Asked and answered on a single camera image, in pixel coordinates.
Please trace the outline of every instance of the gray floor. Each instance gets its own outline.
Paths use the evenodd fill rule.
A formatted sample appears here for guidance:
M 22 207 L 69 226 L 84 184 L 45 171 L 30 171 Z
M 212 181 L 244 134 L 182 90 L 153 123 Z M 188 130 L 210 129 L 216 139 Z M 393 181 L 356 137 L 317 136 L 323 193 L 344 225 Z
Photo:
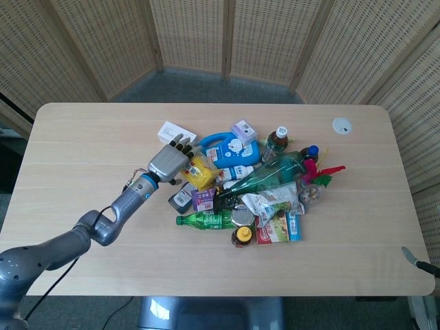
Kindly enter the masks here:
M 182 70 L 151 74 L 115 101 L 300 102 L 285 87 L 239 79 L 223 82 L 217 75 Z M 0 227 L 9 200 L 10 195 L 0 194 Z M 30 328 L 99 330 L 107 317 L 128 298 L 49 297 L 30 318 Z M 38 297 L 27 297 L 23 302 L 22 314 L 26 314 L 37 299 Z M 134 299 L 112 319 L 106 329 L 134 329 L 139 306 L 140 299 Z M 406 298 L 390 302 L 357 302 L 351 297 L 286 298 L 285 314 L 287 329 L 412 329 Z

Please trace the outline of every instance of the green plastic bottle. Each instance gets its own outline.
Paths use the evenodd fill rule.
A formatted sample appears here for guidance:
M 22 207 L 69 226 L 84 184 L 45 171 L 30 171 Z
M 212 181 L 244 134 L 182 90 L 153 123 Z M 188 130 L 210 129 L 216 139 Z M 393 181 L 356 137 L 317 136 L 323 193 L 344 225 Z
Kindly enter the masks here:
M 306 173 L 304 158 L 298 151 L 281 153 L 254 172 L 221 192 L 217 198 L 257 193 L 296 181 Z
M 213 211 L 201 211 L 176 217 L 176 224 L 197 229 L 233 229 L 235 226 L 231 222 L 231 216 L 231 210 L 221 210 L 219 214 L 214 214 Z

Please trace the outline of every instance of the white box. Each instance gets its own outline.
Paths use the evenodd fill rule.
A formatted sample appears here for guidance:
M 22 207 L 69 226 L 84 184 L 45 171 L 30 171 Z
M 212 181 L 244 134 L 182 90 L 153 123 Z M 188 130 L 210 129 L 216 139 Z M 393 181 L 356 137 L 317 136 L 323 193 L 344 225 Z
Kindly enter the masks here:
M 174 125 L 172 122 L 165 122 L 164 126 L 162 126 L 157 133 L 157 136 L 159 137 L 160 142 L 168 144 L 179 133 L 184 135 L 183 138 L 190 138 L 191 142 L 197 139 L 197 135 L 181 128 L 180 126 Z

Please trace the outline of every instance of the blue bottle handle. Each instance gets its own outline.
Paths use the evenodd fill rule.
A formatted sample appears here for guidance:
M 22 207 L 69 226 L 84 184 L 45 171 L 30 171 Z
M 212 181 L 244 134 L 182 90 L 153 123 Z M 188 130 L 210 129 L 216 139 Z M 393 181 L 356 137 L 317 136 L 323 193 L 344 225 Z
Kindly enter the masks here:
M 205 137 L 204 139 L 202 139 L 199 142 L 199 145 L 204 148 L 208 148 L 214 142 L 222 142 L 222 141 L 230 138 L 231 135 L 234 135 L 234 134 L 231 132 L 215 133 L 215 134 L 209 135 L 209 136 Z

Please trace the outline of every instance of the blue cap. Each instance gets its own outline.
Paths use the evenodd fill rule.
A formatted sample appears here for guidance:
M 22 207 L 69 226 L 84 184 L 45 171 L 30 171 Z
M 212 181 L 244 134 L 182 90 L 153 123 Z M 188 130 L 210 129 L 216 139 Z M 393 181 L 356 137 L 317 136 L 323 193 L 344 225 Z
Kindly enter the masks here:
M 309 156 L 317 156 L 317 154 L 319 153 L 319 148 L 315 145 L 311 145 L 309 147 L 309 150 L 307 151 L 307 153 L 309 154 Z

